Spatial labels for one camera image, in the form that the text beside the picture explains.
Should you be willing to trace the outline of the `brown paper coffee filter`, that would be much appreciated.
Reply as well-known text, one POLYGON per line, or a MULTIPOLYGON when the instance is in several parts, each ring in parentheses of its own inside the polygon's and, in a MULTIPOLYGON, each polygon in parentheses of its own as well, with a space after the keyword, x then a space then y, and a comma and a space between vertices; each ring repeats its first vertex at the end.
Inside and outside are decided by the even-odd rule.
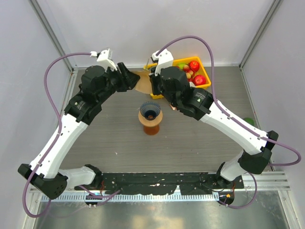
POLYGON ((152 94, 152 84, 150 82, 148 71, 136 71, 134 73, 140 76, 134 89, 144 94, 152 94))

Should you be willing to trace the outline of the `blue plastic dripper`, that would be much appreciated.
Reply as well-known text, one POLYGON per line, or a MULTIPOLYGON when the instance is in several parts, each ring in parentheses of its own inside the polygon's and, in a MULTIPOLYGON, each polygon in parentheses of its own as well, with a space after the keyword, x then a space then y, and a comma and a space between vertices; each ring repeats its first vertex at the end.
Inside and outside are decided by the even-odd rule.
POLYGON ((161 111, 160 106, 155 102, 145 102, 140 107, 140 112, 148 120, 155 119, 161 111))

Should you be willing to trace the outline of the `wooden ring collar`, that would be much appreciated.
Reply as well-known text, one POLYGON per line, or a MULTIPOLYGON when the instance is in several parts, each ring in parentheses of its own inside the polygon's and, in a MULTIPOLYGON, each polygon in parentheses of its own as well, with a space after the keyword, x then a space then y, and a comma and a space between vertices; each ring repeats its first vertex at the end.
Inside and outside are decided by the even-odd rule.
POLYGON ((139 118, 140 123, 143 126, 155 127, 155 126, 158 126, 161 123, 161 121, 163 119, 163 112, 160 111, 159 115, 153 120, 146 119, 144 116, 142 116, 141 112, 139 112, 138 113, 138 118, 139 118))

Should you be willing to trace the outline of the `orange glass carafe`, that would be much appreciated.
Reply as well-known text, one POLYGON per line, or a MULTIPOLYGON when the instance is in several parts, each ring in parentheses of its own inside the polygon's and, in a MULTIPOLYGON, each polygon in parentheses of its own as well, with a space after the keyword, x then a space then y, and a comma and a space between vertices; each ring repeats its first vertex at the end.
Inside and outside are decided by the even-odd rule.
POLYGON ((154 127, 144 126, 143 130, 147 135, 156 135, 160 130, 160 126, 159 125, 154 127))

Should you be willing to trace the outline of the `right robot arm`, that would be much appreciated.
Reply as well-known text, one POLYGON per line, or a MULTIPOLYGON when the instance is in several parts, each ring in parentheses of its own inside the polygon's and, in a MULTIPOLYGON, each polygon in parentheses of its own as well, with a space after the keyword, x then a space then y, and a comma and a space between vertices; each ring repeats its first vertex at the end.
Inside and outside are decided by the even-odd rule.
POLYGON ((203 88, 192 87, 185 72, 177 67, 161 69, 159 74, 149 74, 152 92, 165 99, 185 116, 202 121, 234 140, 243 151, 230 161, 223 162, 217 170, 215 181, 226 188, 245 173, 261 174, 270 162, 273 142, 278 139, 275 131, 256 129, 229 111, 221 102, 203 88))

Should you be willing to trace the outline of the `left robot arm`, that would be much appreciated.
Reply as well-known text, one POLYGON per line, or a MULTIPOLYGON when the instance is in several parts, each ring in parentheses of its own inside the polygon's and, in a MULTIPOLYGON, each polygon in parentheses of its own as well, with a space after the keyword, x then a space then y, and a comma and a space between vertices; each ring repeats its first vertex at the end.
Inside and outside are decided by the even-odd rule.
POLYGON ((18 172, 53 200, 66 189, 85 185, 92 190, 102 184, 101 171, 92 165, 61 170, 60 166, 77 138, 101 112, 102 104, 115 92, 132 90, 140 76, 118 63, 118 70, 91 66, 81 76, 80 91, 69 100, 61 123, 43 151, 30 163, 21 164, 18 172))

